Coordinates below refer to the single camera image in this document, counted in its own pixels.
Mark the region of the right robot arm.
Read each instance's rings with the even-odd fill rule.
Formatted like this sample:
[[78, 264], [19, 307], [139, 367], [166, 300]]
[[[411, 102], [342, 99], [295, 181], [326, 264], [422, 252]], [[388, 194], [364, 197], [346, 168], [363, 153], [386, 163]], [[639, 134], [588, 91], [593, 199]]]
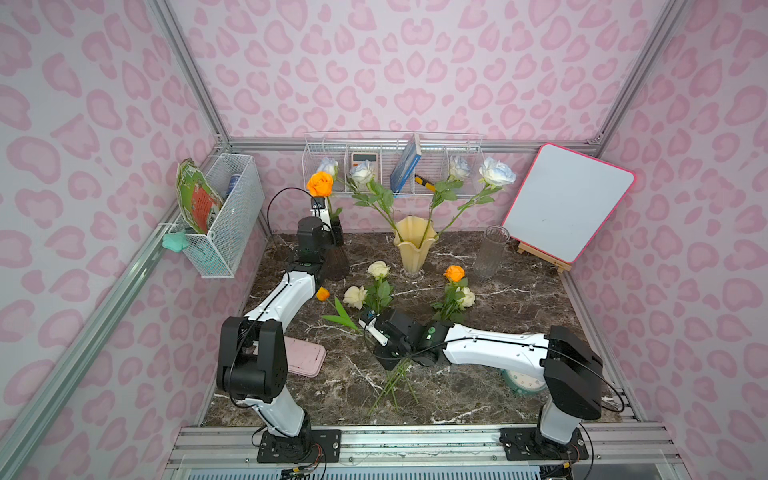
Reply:
[[565, 445], [582, 421], [601, 418], [603, 361], [566, 327], [515, 335], [450, 322], [422, 325], [391, 308], [380, 314], [368, 311], [358, 324], [372, 337], [373, 355], [388, 371], [407, 359], [423, 367], [440, 363], [492, 367], [544, 383], [550, 399], [537, 429], [551, 443]]

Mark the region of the blue white rose two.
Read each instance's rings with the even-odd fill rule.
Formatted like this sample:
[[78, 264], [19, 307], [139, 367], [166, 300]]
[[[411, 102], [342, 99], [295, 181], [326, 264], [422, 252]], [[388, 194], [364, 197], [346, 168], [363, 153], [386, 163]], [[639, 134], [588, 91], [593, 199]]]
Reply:
[[445, 201], [456, 201], [458, 199], [457, 191], [463, 186], [464, 181], [471, 173], [469, 164], [463, 157], [450, 157], [448, 164], [448, 178], [439, 181], [431, 188], [433, 195], [429, 206], [426, 227], [419, 241], [419, 247], [423, 246], [429, 230], [433, 227], [433, 213], [435, 209]]

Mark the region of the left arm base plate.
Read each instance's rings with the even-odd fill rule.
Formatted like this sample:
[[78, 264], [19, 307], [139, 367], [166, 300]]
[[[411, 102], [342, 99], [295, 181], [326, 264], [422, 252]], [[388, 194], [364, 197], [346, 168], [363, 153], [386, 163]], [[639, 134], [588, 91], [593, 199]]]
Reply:
[[340, 429], [319, 429], [300, 433], [297, 437], [281, 437], [267, 431], [256, 443], [257, 462], [260, 464], [288, 464], [314, 462], [338, 463], [342, 431]]

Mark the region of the blue white rose one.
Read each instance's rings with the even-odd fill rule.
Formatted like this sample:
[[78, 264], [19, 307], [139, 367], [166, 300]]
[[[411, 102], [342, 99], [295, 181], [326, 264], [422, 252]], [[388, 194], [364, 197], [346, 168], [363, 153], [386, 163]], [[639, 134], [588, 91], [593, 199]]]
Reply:
[[332, 178], [337, 177], [338, 171], [339, 171], [338, 161], [330, 157], [324, 157], [321, 160], [320, 165], [316, 170], [317, 173], [324, 172], [329, 174]]

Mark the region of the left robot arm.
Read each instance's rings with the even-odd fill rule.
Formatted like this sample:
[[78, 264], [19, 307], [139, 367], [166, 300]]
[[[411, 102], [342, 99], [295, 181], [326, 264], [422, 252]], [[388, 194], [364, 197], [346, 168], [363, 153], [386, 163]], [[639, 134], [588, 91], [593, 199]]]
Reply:
[[329, 224], [310, 216], [299, 221], [297, 240], [295, 259], [262, 303], [224, 321], [216, 369], [217, 388], [234, 406], [256, 411], [273, 437], [296, 442], [308, 439], [309, 417], [286, 387], [284, 331], [307, 301], [329, 297], [323, 266], [335, 238]]

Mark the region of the orange tulip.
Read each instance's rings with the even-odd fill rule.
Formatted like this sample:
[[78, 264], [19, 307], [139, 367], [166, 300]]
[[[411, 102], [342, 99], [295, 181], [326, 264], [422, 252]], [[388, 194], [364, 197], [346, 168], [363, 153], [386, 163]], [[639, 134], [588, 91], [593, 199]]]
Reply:
[[361, 310], [364, 306], [366, 297], [367, 290], [365, 288], [351, 286], [345, 291], [342, 300], [339, 300], [337, 297], [334, 298], [334, 308], [336, 313], [322, 315], [321, 318], [326, 321], [343, 325], [354, 331], [358, 331], [358, 323], [352, 319], [351, 315], [347, 311], [347, 307]]

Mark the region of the blue white rose three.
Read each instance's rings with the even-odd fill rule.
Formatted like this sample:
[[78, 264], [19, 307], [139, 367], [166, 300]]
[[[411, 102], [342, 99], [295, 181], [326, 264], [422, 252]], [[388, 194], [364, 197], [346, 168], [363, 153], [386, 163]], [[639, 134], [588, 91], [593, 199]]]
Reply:
[[375, 179], [374, 170], [370, 163], [363, 162], [353, 167], [347, 174], [347, 184], [355, 204], [372, 208], [381, 215], [393, 230], [396, 241], [401, 242], [403, 235], [394, 219], [394, 193], [383, 187]]

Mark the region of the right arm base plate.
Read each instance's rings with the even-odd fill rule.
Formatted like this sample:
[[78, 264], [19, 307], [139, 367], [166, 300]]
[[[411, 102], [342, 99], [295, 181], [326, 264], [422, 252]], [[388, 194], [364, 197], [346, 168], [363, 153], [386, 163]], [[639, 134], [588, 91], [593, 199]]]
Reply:
[[571, 438], [560, 444], [546, 439], [536, 427], [510, 427], [500, 430], [499, 442], [508, 461], [568, 461], [590, 458], [587, 445], [575, 429]]

